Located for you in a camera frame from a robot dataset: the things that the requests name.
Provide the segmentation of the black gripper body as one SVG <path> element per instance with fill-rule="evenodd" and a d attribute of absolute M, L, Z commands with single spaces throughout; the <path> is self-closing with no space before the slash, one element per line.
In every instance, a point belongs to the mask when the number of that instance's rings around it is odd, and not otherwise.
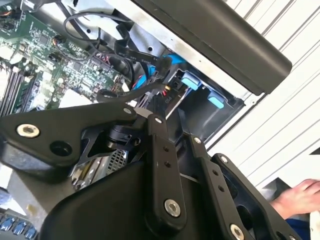
<path fill-rule="evenodd" d="M 42 240 L 213 240 L 197 180 L 180 173 L 175 145 L 150 134 L 142 159 L 65 198 Z"/>

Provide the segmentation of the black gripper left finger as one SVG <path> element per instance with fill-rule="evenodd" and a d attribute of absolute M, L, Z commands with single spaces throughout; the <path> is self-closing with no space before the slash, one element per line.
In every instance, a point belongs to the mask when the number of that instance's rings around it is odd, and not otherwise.
<path fill-rule="evenodd" d="M 11 114 L 0 120 L 0 160 L 43 183 L 122 149 L 133 163 L 60 200 L 41 234 L 177 234 L 187 213 L 175 145 L 163 118 L 121 102 Z"/>

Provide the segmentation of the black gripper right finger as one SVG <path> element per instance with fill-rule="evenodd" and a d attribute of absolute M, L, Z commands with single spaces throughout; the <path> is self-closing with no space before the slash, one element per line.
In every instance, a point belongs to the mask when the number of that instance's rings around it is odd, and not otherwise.
<path fill-rule="evenodd" d="M 213 240 L 298 240 L 300 236 L 224 154 L 210 157 L 191 133 L 183 110 L 178 165 L 197 180 L 201 212 Z"/>

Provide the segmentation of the person's hand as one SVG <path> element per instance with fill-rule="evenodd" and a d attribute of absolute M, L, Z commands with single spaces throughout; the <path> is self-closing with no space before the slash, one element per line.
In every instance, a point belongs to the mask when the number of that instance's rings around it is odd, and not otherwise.
<path fill-rule="evenodd" d="M 306 179 L 280 194 L 270 205 L 283 218 L 309 214 L 320 210 L 320 181 Z"/>

